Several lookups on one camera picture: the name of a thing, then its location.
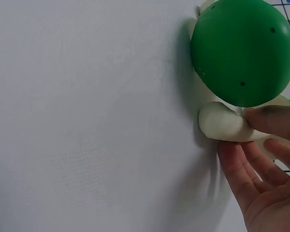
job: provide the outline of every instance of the finger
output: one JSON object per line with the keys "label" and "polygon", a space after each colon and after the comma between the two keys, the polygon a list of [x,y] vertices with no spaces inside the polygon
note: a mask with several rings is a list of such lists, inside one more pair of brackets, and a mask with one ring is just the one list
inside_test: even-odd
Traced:
{"label": "finger", "polygon": [[267,151],[273,153],[277,159],[290,169],[290,147],[275,139],[267,139],[263,145]]}
{"label": "finger", "polygon": [[234,143],[220,142],[218,156],[222,170],[244,214],[260,193],[243,167]]}
{"label": "finger", "polygon": [[285,184],[290,179],[290,176],[265,155],[255,142],[244,143],[242,148],[248,162],[263,181],[275,187]]}
{"label": "finger", "polygon": [[236,153],[238,154],[238,157],[246,171],[246,173],[248,174],[249,178],[251,179],[253,185],[256,187],[256,189],[259,191],[259,193],[263,193],[266,191],[269,191],[271,189],[273,189],[273,187],[271,185],[269,185],[266,182],[263,182],[258,175],[256,174],[255,170],[252,168],[252,166],[250,165],[250,163],[247,161],[247,158],[245,156],[245,153],[242,149],[242,147],[240,146],[240,144],[235,145],[235,149],[236,149]]}
{"label": "finger", "polygon": [[246,109],[244,118],[258,131],[290,140],[290,106],[268,105]]}

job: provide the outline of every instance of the toy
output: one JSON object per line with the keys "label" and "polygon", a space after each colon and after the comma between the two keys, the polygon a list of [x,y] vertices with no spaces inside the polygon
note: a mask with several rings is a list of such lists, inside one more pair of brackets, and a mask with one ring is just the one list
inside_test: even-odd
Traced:
{"label": "toy", "polygon": [[[208,0],[199,14],[191,56],[205,85],[237,107],[290,105],[280,95],[290,81],[290,25],[282,14],[263,0]],[[273,137],[221,102],[200,110],[199,126],[209,138],[257,141],[262,149],[261,141]]]}

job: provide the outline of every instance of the hand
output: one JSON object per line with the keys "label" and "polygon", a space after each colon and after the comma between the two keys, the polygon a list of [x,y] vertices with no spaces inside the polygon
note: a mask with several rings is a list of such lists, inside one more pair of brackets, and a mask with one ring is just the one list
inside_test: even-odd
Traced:
{"label": "hand", "polygon": [[[244,117],[255,129],[290,140],[290,106],[249,109]],[[274,139],[266,140],[264,147],[290,168],[290,147]],[[255,142],[220,142],[218,155],[247,230],[290,232],[290,176]]]}

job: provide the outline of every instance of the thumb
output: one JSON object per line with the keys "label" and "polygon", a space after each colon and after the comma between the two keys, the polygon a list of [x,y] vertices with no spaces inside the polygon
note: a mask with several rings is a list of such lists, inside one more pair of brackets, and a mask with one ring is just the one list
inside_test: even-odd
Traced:
{"label": "thumb", "polygon": [[248,108],[244,118],[254,129],[290,140],[290,106],[268,105]]}

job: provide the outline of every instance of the green ball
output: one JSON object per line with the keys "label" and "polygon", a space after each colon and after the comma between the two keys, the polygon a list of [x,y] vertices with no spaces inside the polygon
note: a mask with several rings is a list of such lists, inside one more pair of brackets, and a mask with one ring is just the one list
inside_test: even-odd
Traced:
{"label": "green ball", "polygon": [[257,106],[290,81],[290,25],[263,0],[219,0],[199,17],[191,55],[194,70],[219,98]]}

